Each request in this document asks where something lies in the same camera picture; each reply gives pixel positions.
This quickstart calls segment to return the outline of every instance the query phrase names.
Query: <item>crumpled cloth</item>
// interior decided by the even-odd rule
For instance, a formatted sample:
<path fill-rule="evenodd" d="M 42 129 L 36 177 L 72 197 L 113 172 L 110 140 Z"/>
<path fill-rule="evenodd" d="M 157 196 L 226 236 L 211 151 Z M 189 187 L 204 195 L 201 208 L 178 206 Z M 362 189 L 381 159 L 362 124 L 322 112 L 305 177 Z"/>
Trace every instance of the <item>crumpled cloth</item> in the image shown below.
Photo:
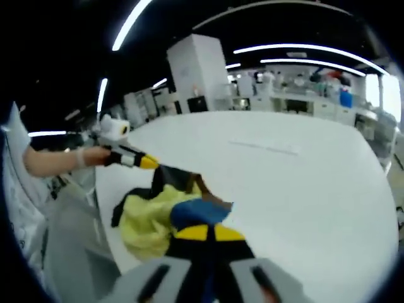
<path fill-rule="evenodd" d="M 169 248 L 171 234 L 175 233 L 170 221 L 173 207 L 200 197 L 201 191 L 196 184 L 190 194 L 166 184 L 163 191 L 150 200 L 127 196 L 119 222 L 127 249 L 141 261 L 163 256 Z"/>

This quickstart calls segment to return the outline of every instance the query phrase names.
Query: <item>floor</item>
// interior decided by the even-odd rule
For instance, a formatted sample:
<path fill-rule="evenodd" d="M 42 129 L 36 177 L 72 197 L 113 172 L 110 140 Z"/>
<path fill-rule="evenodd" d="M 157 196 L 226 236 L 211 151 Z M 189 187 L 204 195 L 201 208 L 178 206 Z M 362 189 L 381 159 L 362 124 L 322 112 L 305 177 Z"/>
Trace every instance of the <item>floor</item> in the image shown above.
<path fill-rule="evenodd" d="M 74 239 L 76 248 L 84 249 L 85 257 L 78 254 L 79 249 L 73 248 L 68 253 L 69 258 L 63 257 L 63 261 L 53 262 L 56 273 L 65 280 L 68 277 L 66 283 L 59 281 L 57 292 L 67 303 L 75 301 L 66 295 L 73 291 L 82 294 L 87 303 L 95 303 L 112 290 L 121 274 L 107 244 L 100 241 L 100 235 L 95 230 L 95 221 L 91 213 L 87 213 L 85 208 L 82 209 L 79 206 L 80 203 L 86 203 L 86 200 L 80 199 L 72 191 L 74 190 L 69 186 L 63 188 L 50 211 L 57 222 L 57 229 Z M 56 242 L 54 245 L 58 245 L 58 241 L 58 239 L 54 239 Z M 64 251 L 68 249 L 63 241 L 60 241 L 59 246 L 63 246 Z M 78 260 L 82 260 L 81 268 L 77 267 Z M 88 288 L 93 290 L 90 295 L 86 291 Z"/>
<path fill-rule="evenodd" d="M 404 170 L 401 169 L 395 158 L 393 158 L 391 163 L 391 168 L 389 174 L 387 175 L 387 179 L 389 181 L 396 206 L 401 206 L 404 208 Z M 404 240 L 404 228 L 400 231 L 400 240 Z"/>

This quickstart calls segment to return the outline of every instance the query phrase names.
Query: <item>white sleeve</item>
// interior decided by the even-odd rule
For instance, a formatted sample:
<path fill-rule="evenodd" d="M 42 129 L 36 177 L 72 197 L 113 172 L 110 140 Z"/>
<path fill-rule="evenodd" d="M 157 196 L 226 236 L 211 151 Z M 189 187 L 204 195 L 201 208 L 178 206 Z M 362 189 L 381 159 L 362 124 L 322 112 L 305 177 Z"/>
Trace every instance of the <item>white sleeve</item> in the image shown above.
<path fill-rule="evenodd" d="M 20 113 L 15 102 L 10 110 L 8 122 L 6 124 L 7 141 L 11 154 L 22 158 L 25 150 L 31 143 L 28 131 L 21 121 Z"/>
<path fill-rule="evenodd" d="M 14 171 L 18 176 L 18 181 L 34 205 L 40 207 L 47 199 L 49 191 L 44 182 L 32 177 L 25 168 L 23 156 L 30 146 L 31 138 L 21 121 L 20 113 L 15 103 L 11 108 L 8 123 L 5 126 L 9 155 Z"/>

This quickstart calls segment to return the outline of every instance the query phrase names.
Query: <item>white cabinet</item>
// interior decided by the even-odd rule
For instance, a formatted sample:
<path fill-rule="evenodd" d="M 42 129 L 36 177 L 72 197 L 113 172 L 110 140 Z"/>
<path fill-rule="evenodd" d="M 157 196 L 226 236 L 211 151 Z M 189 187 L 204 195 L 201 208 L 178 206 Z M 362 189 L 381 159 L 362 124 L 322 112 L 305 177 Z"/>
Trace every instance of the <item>white cabinet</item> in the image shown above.
<path fill-rule="evenodd" d="M 254 96 L 249 98 L 251 110 L 273 112 L 273 102 L 269 97 Z"/>
<path fill-rule="evenodd" d="M 335 120 L 336 105 L 331 102 L 315 101 L 313 116 L 321 119 Z"/>
<path fill-rule="evenodd" d="M 336 106 L 335 121 L 348 125 L 355 126 L 355 111 L 344 106 Z"/>
<path fill-rule="evenodd" d="M 249 74 L 242 75 L 237 79 L 237 85 L 239 86 L 239 94 L 243 97 L 252 97 L 254 95 L 253 78 Z"/>

